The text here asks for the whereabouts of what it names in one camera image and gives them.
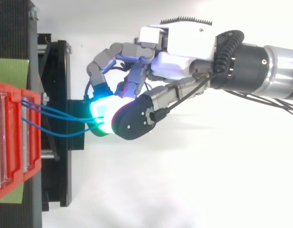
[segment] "silver metal cylinder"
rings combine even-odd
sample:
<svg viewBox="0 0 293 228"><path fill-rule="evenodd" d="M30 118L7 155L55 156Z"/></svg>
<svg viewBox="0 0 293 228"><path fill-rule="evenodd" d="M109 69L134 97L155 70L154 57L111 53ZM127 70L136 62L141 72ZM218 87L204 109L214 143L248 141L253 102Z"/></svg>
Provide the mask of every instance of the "silver metal cylinder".
<svg viewBox="0 0 293 228"><path fill-rule="evenodd" d="M269 70L262 85L254 95L278 99L292 99L293 95L293 50L265 46L269 57Z"/></svg>

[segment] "blue cable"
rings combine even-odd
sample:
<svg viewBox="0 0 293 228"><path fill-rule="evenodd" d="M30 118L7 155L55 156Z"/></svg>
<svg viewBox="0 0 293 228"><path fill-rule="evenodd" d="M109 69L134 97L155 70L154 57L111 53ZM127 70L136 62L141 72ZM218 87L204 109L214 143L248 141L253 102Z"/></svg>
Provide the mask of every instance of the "blue cable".
<svg viewBox="0 0 293 228"><path fill-rule="evenodd" d="M29 108L33 111L36 111L38 113L41 113L43 115L48 115L48 116L51 116L51 117L54 117L54 118L57 118L57 119L61 119L61 120L69 120L69 121L78 121L78 122L81 122L81 123L89 123L89 124L96 124L96 122L91 122L91 121L84 121L84 120L81 120L81 118L70 118L70 117L65 117L65 116L60 116L60 115L54 115L54 114L51 114L51 113L47 113L47 112L44 112L42 110L39 110L37 108L34 108L34 107L31 107L29 105L25 105L25 104L22 104L23 107L26 107L26 108Z"/></svg>
<svg viewBox="0 0 293 228"><path fill-rule="evenodd" d="M73 134L59 134L59 133L54 133L54 132L48 131L48 130L46 130L46 129L34 124L33 122L30 122L29 120L24 119L24 118L22 118L22 121L24 121L24 122L26 122L28 124L31 124L32 126L40 129L41 131L43 131L43 132L45 132L47 134L51 134L51 135L54 135L54 136L57 136L57 137L64 137L64 138L73 137L73 136L83 134L83 133L85 133L87 131L96 129L99 126L99 124L98 124L98 125L96 125L94 127L91 127L91 128L86 129L86 130L83 130L83 131L80 131L80 132L77 132L77 133L73 133Z"/></svg>
<svg viewBox="0 0 293 228"><path fill-rule="evenodd" d="M25 101L25 100L22 100L22 102L27 103L29 105L36 106L36 107L40 107L40 108L43 108L43 109L50 110L50 111L52 111L54 113L58 113L58 114L63 115L63 116L67 116L67 117L70 117L70 118L76 118L76 117L74 117L72 115L69 115L69 114L61 112L61 111L59 111L57 109L50 108L50 107L47 107L47 106L44 106L44 105L36 104L36 103ZM95 118L80 118L80 120L82 120L82 121L84 121L84 120L95 120L96 118L97 117L95 117Z"/></svg>

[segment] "metal bolt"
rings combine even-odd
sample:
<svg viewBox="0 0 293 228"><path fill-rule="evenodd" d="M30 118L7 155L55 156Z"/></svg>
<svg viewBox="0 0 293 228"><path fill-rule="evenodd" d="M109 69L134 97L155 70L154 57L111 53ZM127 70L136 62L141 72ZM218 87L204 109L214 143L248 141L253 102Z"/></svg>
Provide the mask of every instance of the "metal bolt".
<svg viewBox="0 0 293 228"><path fill-rule="evenodd" d="M67 52L67 54L71 55L72 54L72 46L67 46L66 52Z"/></svg>
<svg viewBox="0 0 293 228"><path fill-rule="evenodd" d="M34 20L34 21L37 21L39 20L38 19L38 13L40 12L40 10L38 9L38 7L32 7L29 11L29 18Z"/></svg>
<svg viewBox="0 0 293 228"><path fill-rule="evenodd" d="M49 97L46 93L42 93L42 104L46 106L47 102L49 102Z"/></svg>

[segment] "glowing green light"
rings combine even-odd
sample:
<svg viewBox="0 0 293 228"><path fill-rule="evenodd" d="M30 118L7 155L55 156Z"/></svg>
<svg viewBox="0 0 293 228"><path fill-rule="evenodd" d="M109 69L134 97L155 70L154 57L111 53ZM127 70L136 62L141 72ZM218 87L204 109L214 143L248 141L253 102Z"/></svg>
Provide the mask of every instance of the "glowing green light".
<svg viewBox="0 0 293 228"><path fill-rule="evenodd" d="M95 119L97 123L103 123L98 128L104 133L114 133L112 129L112 119L115 113L126 104L134 101L134 98L119 96L107 96L90 103L90 112L93 117L103 116L104 118Z"/></svg>

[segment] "serrated edge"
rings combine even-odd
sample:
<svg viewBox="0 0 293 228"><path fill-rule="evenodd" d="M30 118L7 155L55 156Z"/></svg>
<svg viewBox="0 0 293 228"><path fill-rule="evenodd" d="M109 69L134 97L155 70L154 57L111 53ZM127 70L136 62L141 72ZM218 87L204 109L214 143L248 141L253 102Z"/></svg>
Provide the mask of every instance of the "serrated edge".
<svg viewBox="0 0 293 228"><path fill-rule="evenodd" d="M160 22L160 24L164 25L164 24L180 22L180 21L191 21L191 22L202 23L202 24L206 24L206 25L210 25L210 26L212 25L212 21L201 20L201 19L197 19L195 17L177 17L177 18L172 18L172 19L166 19L166 20L162 20Z"/></svg>

